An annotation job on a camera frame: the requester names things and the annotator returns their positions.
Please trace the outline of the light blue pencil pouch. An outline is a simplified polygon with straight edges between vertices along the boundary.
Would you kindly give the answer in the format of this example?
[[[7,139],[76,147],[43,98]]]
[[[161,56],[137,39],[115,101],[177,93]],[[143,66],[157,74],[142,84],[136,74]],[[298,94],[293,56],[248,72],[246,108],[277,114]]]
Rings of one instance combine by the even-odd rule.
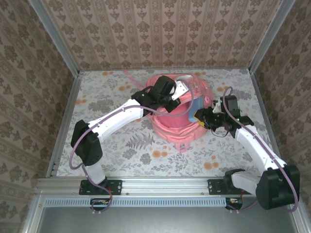
[[[210,106],[210,98],[208,96],[200,96],[193,101],[193,104],[189,110],[188,120],[191,123],[196,122],[194,115],[202,108],[208,108]]]

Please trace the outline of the pink school backpack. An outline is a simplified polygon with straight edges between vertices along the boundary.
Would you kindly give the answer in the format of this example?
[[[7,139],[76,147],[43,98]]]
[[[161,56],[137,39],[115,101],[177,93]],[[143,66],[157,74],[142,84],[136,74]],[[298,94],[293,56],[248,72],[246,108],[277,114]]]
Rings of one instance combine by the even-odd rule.
[[[160,74],[149,78],[146,85],[142,86],[128,71],[124,71],[124,74],[139,90],[155,84],[156,80],[162,75],[168,76],[175,81],[181,80],[188,87],[189,91],[180,97],[181,104],[172,112],[168,113],[165,108],[159,108],[158,113],[148,115],[156,134],[174,143],[179,152],[185,152],[190,142],[206,133],[206,128],[200,126],[198,120],[191,123],[188,120],[188,115],[193,101],[200,96],[208,96],[210,98],[209,107],[213,106],[214,96],[207,81],[194,74]]]

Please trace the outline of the floral tablecloth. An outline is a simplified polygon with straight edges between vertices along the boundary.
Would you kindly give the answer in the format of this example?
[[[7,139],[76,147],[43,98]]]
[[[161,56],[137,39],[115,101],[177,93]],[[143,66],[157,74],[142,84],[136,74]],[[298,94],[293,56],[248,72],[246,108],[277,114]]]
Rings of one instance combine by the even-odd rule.
[[[130,70],[140,85],[159,74],[179,74],[180,70]],[[218,100],[225,89],[233,87],[242,115],[249,116],[266,143],[269,135],[248,69],[186,69],[206,80]],[[71,156],[71,137],[77,121],[95,120],[124,104],[137,86],[122,71],[84,71],[75,102],[57,176],[83,176],[81,159]],[[110,177],[208,177],[223,176],[228,170],[242,168],[253,175],[259,171],[245,148],[224,129],[206,133],[179,152],[173,143],[158,137],[148,117],[135,120],[109,136],[102,144],[101,166]]]

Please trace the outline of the grey metal panel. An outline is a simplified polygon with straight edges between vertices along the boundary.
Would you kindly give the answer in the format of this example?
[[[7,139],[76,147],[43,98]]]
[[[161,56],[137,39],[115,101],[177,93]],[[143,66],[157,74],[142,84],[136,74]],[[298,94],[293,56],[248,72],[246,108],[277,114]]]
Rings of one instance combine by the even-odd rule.
[[[89,207],[37,198],[22,233],[311,233],[304,206],[294,213],[265,211],[245,198],[243,211],[224,207]]]

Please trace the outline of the aluminium side rail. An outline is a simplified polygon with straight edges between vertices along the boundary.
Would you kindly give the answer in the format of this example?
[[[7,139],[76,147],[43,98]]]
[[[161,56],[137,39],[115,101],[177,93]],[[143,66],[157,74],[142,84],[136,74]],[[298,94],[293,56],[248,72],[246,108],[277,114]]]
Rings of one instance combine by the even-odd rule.
[[[255,74],[250,72],[250,78],[251,78],[251,81],[252,81],[252,84],[253,84],[253,87],[254,87],[258,102],[259,102],[261,114],[262,114],[266,129],[267,129],[267,133],[269,135],[270,145],[272,146],[274,153],[279,158],[282,158],[280,151],[279,151],[279,148],[278,148],[278,145],[277,145],[277,142],[276,142],[276,139],[275,139],[275,136],[274,136],[274,132],[273,132],[273,129],[272,129],[266,108],[265,108],[265,105],[264,105],[264,101],[262,99],[262,95],[261,95],[256,77],[255,77]]]
[[[55,141],[55,145],[52,151],[51,159],[49,162],[49,166],[48,166],[45,178],[53,177],[57,173],[60,158],[62,156],[64,145],[66,142],[66,137],[67,137],[67,133],[69,130],[75,102],[77,100],[77,96],[78,96],[78,93],[81,87],[81,81],[82,81],[83,75],[84,75],[84,72],[79,72],[79,74],[73,80],[68,102],[64,110],[64,115],[61,121],[60,129],[58,131],[58,135]]]

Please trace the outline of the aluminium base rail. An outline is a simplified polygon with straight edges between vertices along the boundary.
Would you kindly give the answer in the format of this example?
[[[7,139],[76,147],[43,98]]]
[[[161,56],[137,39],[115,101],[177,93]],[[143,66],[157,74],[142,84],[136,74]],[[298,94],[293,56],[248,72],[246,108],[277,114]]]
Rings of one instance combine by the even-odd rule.
[[[79,195],[86,177],[51,177],[39,179],[35,194],[47,197]],[[122,197],[198,197],[209,196],[210,183],[218,177],[112,177],[122,180]]]

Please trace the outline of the aluminium frame post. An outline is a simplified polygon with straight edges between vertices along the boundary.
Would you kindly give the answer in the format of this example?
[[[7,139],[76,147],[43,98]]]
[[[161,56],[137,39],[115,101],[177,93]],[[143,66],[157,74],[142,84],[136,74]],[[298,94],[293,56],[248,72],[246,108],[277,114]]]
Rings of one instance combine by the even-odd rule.
[[[57,29],[56,24],[54,23],[51,15],[48,13],[47,8],[44,6],[42,0],[29,0],[29,2],[41,20],[49,36],[51,37],[57,50],[61,54],[73,77],[77,78],[79,76],[80,69],[75,62],[70,50],[68,49],[64,39],[62,38],[60,30]]]
[[[248,67],[249,73],[253,75],[257,68],[259,67],[261,61],[263,60],[265,54],[267,53],[269,47],[271,46],[273,40],[275,39],[280,27],[282,26],[284,20],[286,19],[288,13],[293,7],[295,0],[282,0],[274,17],[267,28],[267,31],[260,42],[253,59]]]

